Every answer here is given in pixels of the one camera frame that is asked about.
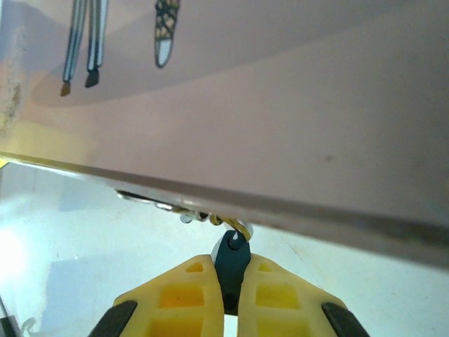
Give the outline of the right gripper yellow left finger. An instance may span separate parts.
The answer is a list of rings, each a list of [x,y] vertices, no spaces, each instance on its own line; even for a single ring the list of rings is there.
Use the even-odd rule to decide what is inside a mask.
[[[209,255],[117,297],[90,336],[222,336],[224,306]]]

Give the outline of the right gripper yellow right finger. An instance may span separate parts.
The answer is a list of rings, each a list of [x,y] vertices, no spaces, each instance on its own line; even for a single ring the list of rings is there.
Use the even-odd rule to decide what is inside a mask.
[[[238,336],[367,336],[337,297],[253,254],[238,307]]]

